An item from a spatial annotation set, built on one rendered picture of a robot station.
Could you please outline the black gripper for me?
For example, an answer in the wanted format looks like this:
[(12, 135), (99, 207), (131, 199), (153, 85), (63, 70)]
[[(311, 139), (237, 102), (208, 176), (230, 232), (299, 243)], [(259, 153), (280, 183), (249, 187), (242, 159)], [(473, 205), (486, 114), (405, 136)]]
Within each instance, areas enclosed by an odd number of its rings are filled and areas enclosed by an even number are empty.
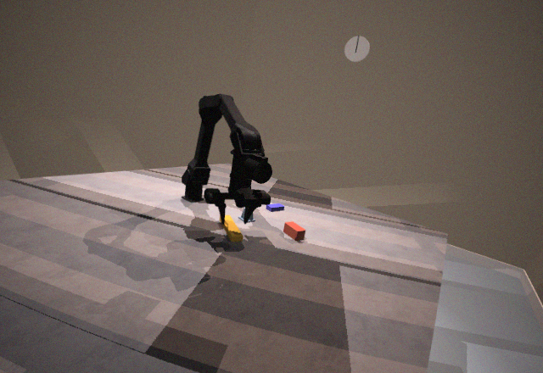
[[(225, 208), (226, 208), (225, 199), (234, 200), (234, 198), (229, 197), (229, 194), (235, 181), (240, 181), (239, 185), (246, 185), (247, 182), (252, 182), (252, 180), (248, 178), (247, 176), (236, 175), (236, 174), (233, 174), (232, 172), (229, 177), (230, 177), (230, 183), (227, 189), (228, 192), (220, 192), (219, 189), (215, 189), (215, 188), (206, 188), (206, 190), (204, 191), (204, 199), (206, 203), (214, 204), (218, 208), (219, 214), (221, 217), (221, 223), (223, 225), (225, 222)], [(255, 209), (261, 207), (262, 205), (269, 205), (271, 203), (271, 196), (264, 190), (261, 190), (261, 191), (262, 191), (261, 201), (259, 203), (254, 203), (253, 208), (251, 209), (245, 208), (245, 211), (244, 211), (245, 225), (247, 224), (249, 217), (252, 215)]]

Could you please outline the red rectangular bar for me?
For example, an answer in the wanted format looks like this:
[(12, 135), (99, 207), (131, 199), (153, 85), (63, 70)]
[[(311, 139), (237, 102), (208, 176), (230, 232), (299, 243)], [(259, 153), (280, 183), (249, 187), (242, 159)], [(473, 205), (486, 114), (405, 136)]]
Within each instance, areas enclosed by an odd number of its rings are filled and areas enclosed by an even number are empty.
[(305, 229), (295, 224), (294, 222), (287, 222), (284, 225), (283, 232), (292, 237), (295, 241), (305, 239)]

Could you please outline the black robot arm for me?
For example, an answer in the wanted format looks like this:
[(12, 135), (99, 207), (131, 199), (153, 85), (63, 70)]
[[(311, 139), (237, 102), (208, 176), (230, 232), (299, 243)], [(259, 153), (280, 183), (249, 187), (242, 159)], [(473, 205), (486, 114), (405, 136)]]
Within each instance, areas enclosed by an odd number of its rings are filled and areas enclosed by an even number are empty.
[[(207, 158), (215, 123), (223, 115), (230, 127), (230, 139), (234, 149), (232, 170), (236, 175), (245, 175), (260, 184), (266, 183), (272, 176), (272, 167), (265, 157), (260, 133), (247, 123), (233, 102), (233, 98), (225, 94), (203, 96), (199, 99), (199, 115), (201, 126), (194, 159), (182, 176), (182, 183), (186, 186), (185, 196), (182, 199), (196, 203), (204, 201), (203, 185), (207, 185), (210, 177), (210, 168)], [(244, 150), (245, 149), (245, 150)], [(237, 183), (236, 183), (237, 182)], [(235, 181), (229, 197), (234, 198), (238, 208), (253, 208), (262, 197), (261, 190), (251, 189), (251, 182), (239, 185)]]

